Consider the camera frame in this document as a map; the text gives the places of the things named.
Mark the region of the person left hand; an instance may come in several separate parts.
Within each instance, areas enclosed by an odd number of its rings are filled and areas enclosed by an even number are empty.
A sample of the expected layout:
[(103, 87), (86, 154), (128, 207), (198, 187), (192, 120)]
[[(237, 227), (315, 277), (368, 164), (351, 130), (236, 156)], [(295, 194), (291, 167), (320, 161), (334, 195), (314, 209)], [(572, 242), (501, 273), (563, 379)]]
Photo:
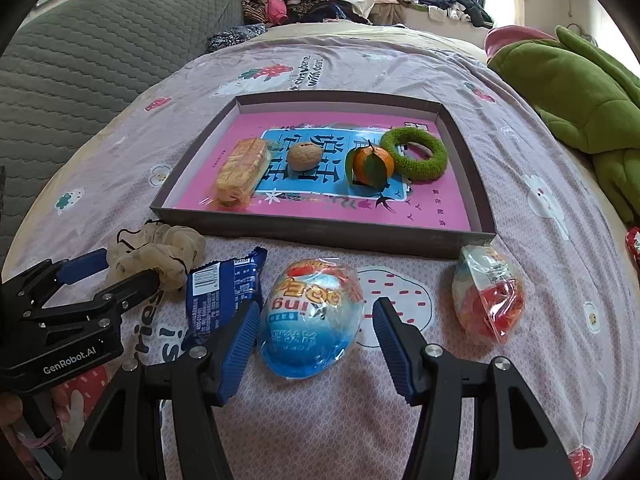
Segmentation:
[(2, 393), (0, 396), (0, 426), (7, 427), (19, 420), (23, 413), (23, 403), (14, 394)]

